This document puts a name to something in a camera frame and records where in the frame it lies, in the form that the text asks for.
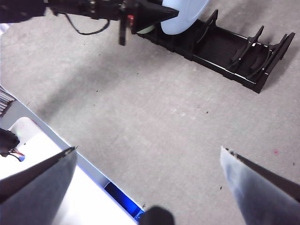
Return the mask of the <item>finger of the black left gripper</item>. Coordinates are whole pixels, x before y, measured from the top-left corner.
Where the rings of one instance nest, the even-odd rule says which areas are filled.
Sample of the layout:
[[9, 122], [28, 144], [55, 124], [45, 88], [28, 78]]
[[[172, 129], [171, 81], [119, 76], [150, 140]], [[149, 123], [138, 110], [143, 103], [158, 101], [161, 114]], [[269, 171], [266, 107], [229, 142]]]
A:
[[137, 0], [135, 3], [135, 33], [178, 16], [179, 11], [147, 0]]

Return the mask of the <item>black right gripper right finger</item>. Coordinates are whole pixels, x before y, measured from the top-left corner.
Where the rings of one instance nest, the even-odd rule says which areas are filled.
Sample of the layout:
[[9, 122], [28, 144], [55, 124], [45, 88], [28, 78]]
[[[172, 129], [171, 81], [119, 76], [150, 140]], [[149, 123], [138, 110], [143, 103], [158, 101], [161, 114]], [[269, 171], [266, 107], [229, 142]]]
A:
[[300, 186], [225, 147], [220, 164], [247, 225], [298, 225]]

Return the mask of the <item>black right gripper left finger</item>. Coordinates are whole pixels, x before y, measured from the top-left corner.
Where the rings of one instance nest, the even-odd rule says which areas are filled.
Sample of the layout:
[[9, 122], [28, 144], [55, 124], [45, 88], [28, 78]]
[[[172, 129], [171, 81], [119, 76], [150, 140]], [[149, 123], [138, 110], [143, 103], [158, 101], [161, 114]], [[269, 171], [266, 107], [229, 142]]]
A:
[[77, 164], [74, 147], [0, 181], [2, 225], [50, 225]]

